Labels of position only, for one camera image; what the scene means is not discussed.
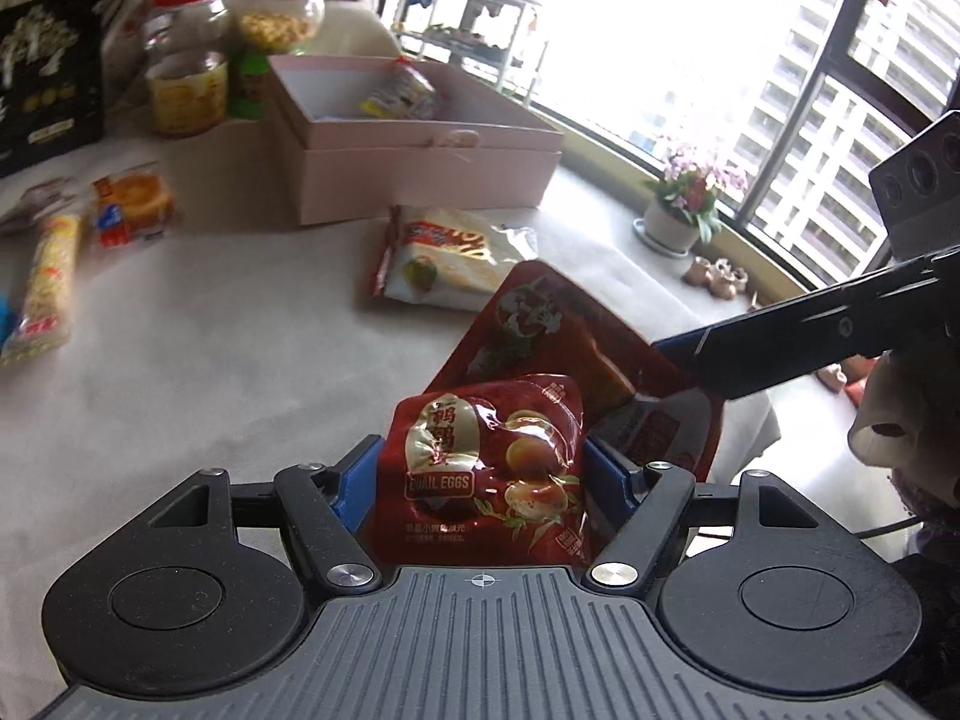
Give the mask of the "red sausage snack bag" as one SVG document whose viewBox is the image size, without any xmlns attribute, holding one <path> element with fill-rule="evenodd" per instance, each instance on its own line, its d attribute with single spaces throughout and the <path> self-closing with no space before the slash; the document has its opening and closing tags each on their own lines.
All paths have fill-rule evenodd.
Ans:
<svg viewBox="0 0 960 720">
<path fill-rule="evenodd" d="M 513 266 L 430 387 L 563 374 L 579 387 L 588 433 L 644 463 L 708 478 L 722 403 L 581 286 L 540 260 Z"/>
</svg>

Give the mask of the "red quail eggs packet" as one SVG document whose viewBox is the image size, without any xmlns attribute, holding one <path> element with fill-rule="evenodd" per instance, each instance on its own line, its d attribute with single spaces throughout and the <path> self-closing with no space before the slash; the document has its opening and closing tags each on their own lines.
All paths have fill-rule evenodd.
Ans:
<svg viewBox="0 0 960 720">
<path fill-rule="evenodd" d="M 393 566 L 586 567 L 583 444 L 568 376 L 401 401 L 377 461 L 374 554 Z"/>
</svg>

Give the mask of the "small clear cake snack packet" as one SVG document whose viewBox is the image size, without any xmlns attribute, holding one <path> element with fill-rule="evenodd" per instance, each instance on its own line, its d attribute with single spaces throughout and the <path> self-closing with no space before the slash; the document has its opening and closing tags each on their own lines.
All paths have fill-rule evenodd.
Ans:
<svg viewBox="0 0 960 720">
<path fill-rule="evenodd" d="M 413 65 L 395 62 L 386 78 L 371 91 L 359 109 L 376 119 L 429 121 L 438 110 L 433 83 Z"/>
</svg>

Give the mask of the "potted pink flower plant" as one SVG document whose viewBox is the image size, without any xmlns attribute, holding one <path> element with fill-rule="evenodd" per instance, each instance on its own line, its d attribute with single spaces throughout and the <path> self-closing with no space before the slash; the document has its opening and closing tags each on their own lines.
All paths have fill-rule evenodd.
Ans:
<svg viewBox="0 0 960 720">
<path fill-rule="evenodd" d="M 635 220 L 636 238 L 661 254 L 686 257 L 698 242 L 709 244 L 719 231 L 719 200 L 746 185 L 747 177 L 736 163 L 670 148 L 661 177 L 646 181 L 652 200 Z"/>
</svg>

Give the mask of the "rice cracker packet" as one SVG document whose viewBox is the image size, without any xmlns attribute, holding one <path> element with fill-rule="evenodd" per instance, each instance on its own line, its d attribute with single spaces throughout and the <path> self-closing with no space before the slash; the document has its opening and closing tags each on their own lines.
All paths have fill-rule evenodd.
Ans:
<svg viewBox="0 0 960 720">
<path fill-rule="evenodd" d="M 480 312 L 514 265 L 534 260 L 528 226 L 436 206 L 394 205 L 371 281 L 376 298 Z"/>
</svg>

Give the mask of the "pink cardboard box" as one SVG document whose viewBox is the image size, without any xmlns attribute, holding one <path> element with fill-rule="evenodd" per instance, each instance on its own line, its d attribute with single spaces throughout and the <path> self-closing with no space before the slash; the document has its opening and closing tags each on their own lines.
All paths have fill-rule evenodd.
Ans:
<svg viewBox="0 0 960 720">
<path fill-rule="evenodd" d="M 426 121 L 376 119 L 361 103 L 387 57 L 275 55 L 263 132 L 302 226 L 386 215 L 392 205 L 534 208 L 562 156 L 563 133 L 465 71 L 414 67 L 436 89 Z"/>
</svg>

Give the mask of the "yellow noodle snack stick packet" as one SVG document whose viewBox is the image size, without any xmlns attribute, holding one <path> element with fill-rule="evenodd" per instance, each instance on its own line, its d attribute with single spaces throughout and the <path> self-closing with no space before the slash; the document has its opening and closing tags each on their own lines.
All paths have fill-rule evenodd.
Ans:
<svg viewBox="0 0 960 720">
<path fill-rule="evenodd" d="M 43 222 L 18 322 L 2 346 L 2 361 L 31 358 L 70 340 L 82 216 L 60 213 Z"/>
</svg>

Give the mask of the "orange cake packet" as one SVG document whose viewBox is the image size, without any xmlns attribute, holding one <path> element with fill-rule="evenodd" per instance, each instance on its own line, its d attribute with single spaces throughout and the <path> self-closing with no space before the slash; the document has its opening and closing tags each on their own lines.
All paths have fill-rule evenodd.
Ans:
<svg viewBox="0 0 960 720">
<path fill-rule="evenodd" d="M 146 167 L 101 177 L 93 192 L 94 231 L 104 249 L 159 236 L 176 218 L 174 195 Z"/>
</svg>

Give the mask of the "blue snack packet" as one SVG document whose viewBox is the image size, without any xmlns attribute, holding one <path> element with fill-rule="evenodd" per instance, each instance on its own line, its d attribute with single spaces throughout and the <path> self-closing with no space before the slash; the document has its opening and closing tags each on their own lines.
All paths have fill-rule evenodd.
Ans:
<svg viewBox="0 0 960 720">
<path fill-rule="evenodd" d="M 2 296 L 0 298 L 0 346 L 5 344 L 14 327 L 16 327 L 16 314 L 11 309 L 10 301 Z"/>
</svg>

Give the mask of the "metal balcony rack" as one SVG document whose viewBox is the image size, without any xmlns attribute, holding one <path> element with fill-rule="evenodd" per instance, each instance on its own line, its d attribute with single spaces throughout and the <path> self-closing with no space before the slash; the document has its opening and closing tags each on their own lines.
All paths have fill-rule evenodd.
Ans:
<svg viewBox="0 0 960 720">
<path fill-rule="evenodd" d="M 391 32 L 405 55 L 452 65 L 530 106 L 547 54 L 535 0 L 398 0 Z"/>
</svg>

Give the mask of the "red lid plastic jar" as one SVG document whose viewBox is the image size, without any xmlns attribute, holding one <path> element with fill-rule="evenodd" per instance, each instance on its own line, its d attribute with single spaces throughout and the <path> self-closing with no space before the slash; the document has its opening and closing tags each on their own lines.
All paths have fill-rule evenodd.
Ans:
<svg viewBox="0 0 960 720">
<path fill-rule="evenodd" d="M 156 132 L 192 137 L 226 119 L 228 32 L 223 0 L 151 0 L 143 43 Z"/>
</svg>

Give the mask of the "green lid snack jar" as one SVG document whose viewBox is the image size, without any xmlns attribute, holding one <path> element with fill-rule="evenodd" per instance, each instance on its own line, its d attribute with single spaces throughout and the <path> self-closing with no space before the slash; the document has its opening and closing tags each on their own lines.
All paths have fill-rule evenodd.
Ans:
<svg viewBox="0 0 960 720">
<path fill-rule="evenodd" d="M 316 37 L 324 0 L 229 0 L 239 50 L 231 62 L 229 112 L 236 119 L 262 117 L 265 82 L 274 55 L 301 55 Z"/>
</svg>

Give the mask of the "black plum gift box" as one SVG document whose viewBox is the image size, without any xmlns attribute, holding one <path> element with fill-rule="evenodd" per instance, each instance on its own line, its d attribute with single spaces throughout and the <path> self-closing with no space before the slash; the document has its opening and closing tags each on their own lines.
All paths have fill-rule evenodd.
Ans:
<svg viewBox="0 0 960 720">
<path fill-rule="evenodd" d="M 103 0 L 28 0 L 2 10 L 2 174 L 104 135 Z"/>
</svg>

